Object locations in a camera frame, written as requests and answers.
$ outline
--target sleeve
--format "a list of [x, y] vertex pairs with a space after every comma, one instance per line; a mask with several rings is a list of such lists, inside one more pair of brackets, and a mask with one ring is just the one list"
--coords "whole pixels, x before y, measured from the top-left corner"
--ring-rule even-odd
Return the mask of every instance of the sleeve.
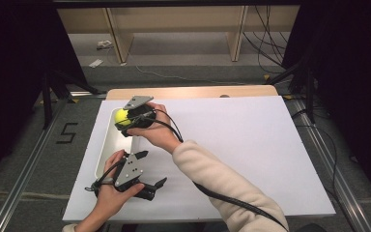
[[62, 229], [62, 232], [74, 232], [74, 227], [75, 226], [76, 226], [76, 224], [65, 225]]
[[[211, 191], [227, 195], [272, 215], [288, 229], [286, 218], [271, 198], [252, 185], [234, 169], [192, 140], [178, 146], [173, 161], [193, 182]], [[210, 198], [231, 232], [234, 231], [286, 231], [281, 225], [244, 208]]]

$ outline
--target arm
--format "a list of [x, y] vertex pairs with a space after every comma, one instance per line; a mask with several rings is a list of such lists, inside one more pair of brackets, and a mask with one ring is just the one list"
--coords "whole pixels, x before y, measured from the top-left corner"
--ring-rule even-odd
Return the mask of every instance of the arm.
[[[149, 102], [157, 111], [157, 119], [170, 124], [164, 105]], [[153, 145], [173, 155], [173, 161], [193, 182], [211, 191], [227, 195], [259, 207], [274, 216], [288, 228], [286, 218], [279, 206], [246, 178], [221, 162], [215, 155], [193, 141], [181, 143], [165, 126], [152, 124], [147, 129], [130, 129], [129, 134], [146, 137]], [[285, 231], [276, 222], [255, 215], [241, 207], [210, 198], [227, 223], [230, 231]]]
[[[114, 153], [104, 166], [104, 171], [110, 168], [115, 162], [119, 161], [124, 155], [124, 151]], [[107, 177], [113, 177], [116, 170], [111, 171]], [[98, 230], [109, 218], [116, 215], [123, 205], [131, 197], [144, 188], [143, 184], [137, 184], [126, 190], [119, 192], [113, 185], [102, 185], [99, 190], [98, 200], [93, 211], [77, 225], [66, 225], [63, 232], [86, 232]]]

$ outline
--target metal rail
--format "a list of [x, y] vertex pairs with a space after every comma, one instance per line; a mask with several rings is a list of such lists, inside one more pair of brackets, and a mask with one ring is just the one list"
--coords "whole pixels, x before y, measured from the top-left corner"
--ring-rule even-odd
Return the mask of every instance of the metal rail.
[[[302, 110], [305, 108], [305, 105], [301, 101], [296, 102], [295, 107], [297, 108], [297, 110]], [[303, 115], [301, 119], [305, 125], [312, 127], [310, 120], [305, 115]], [[335, 158], [329, 151], [328, 146], [325, 143], [324, 139], [322, 138], [320, 132], [318, 130], [313, 130], [311, 128], [307, 128], [307, 131], [311, 139], [313, 140], [315, 147], [317, 148], [318, 153], [321, 156], [321, 159], [325, 167], [327, 168], [330, 177], [333, 178], [333, 173], [335, 173], [334, 184], [336, 186], [337, 192], [340, 195], [340, 198], [343, 201], [343, 204], [346, 207], [348, 216], [351, 219], [355, 230], [360, 232], [371, 231], [371, 225], [366, 214], [364, 213], [363, 209], [357, 202], [357, 199], [353, 194], [351, 188], [346, 183], [340, 168], [337, 165], [335, 165]]]
[[12, 215], [14, 214], [14, 210], [16, 209], [17, 203], [20, 200], [21, 194], [25, 190], [26, 185], [28, 184], [35, 170], [36, 164], [42, 156], [48, 137], [51, 135], [53, 126], [56, 123], [56, 119], [58, 118], [60, 112], [65, 108], [67, 102], [68, 100], [58, 100], [56, 103], [56, 109], [54, 110], [51, 123], [41, 133], [41, 136], [39, 137], [39, 140], [35, 145], [29, 159], [23, 166], [23, 169], [14, 184], [14, 187], [0, 209], [0, 231], [5, 231]]

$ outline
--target hand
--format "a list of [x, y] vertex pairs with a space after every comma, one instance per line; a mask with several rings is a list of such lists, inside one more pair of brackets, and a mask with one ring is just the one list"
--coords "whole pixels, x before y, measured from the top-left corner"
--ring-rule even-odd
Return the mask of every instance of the hand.
[[[148, 102], [147, 105], [151, 106], [156, 111], [157, 120], [170, 125], [170, 118], [168, 118], [168, 116], [163, 113], [167, 112], [163, 104]], [[174, 135], [173, 131], [159, 123], [153, 123], [146, 129], [128, 129], [128, 134], [143, 136], [147, 138], [153, 145], [166, 150], [170, 154], [172, 154], [176, 147], [181, 144], [181, 142]]]
[[[104, 172], [110, 168], [111, 165], [118, 162], [125, 152], [120, 150], [115, 152], [105, 163]], [[112, 170], [107, 177], [113, 177], [116, 169]], [[96, 231], [98, 230], [110, 217], [116, 215], [123, 207], [123, 205], [141, 189], [143, 184], [136, 184], [125, 192], [119, 192], [114, 189], [113, 185], [101, 185], [96, 206], [89, 216], [84, 218], [78, 225], [74, 227], [75, 232], [80, 231]]]

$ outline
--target tennis ball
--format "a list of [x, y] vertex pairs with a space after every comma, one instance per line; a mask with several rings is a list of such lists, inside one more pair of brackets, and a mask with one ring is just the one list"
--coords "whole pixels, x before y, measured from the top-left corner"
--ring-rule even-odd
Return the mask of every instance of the tennis ball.
[[129, 125], [131, 120], [128, 119], [128, 110], [123, 108], [117, 110], [116, 114], [114, 115], [114, 122], [122, 126]]

